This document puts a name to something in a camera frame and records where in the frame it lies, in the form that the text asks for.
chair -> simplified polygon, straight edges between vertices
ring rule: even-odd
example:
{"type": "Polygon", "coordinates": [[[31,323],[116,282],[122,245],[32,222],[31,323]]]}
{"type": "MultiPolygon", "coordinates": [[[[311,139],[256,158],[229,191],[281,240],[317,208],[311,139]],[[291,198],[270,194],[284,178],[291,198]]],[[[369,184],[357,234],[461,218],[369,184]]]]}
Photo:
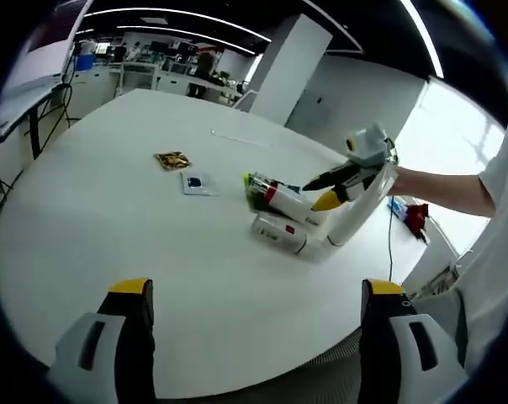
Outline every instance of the chair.
{"type": "Polygon", "coordinates": [[[241,111],[245,111],[252,106],[254,100],[256,99],[257,91],[248,90],[245,95],[239,98],[235,104],[232,105],[232,109],[240,109],[241,111]]]}
{"type": "Polygon", "coordinates": [[[135,88],[156,90],[158,65],[127,61],[121,63],[116,97],[135,88]]]}

cylindrical container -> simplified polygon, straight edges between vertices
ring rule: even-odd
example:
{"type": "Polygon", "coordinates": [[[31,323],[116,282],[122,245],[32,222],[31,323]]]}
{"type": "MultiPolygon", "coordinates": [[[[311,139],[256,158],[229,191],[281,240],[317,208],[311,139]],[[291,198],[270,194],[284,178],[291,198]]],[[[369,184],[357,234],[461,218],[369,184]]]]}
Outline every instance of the cylindrical container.
{"type": "Polygon", "coordinates": [[[269,206],[281,211],[291,219],[313,227],[323,224],[327,214],[311,210],[312,203],[286,185],[271,181],[259,173],[251,176],[251,187],[264,195],[269,206]]]}
{"type": "Polygon", "coordinates": [[[306,233],[297,223],[267,212],[257,215],[252,223],[252,232],[264,242],[295,254],[299,254],[308,241],[306,233]]]}
{"type": "Polygon", "coordinates": [[[366,192],[350,204],[329,231],[327,240],[332,246],[341,247],[355,235],[387,196],[397,177],[392,164],[385,164],[366,192]]]}

white sleeve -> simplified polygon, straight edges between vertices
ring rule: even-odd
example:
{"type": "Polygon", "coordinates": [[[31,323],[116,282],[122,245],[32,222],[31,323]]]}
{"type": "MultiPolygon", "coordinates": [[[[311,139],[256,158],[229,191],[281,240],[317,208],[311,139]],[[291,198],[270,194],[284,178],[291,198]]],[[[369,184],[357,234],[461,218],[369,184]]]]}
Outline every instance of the white sleeve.
{"type": "Polygon", "coordinates": [[[480,181],[488,190],[495,207],[499,207],[500,198],[505,190],[508,176],[508,128],[505,139],[497,156],[492,158],[485,170],[479,174],[480,181]]]}

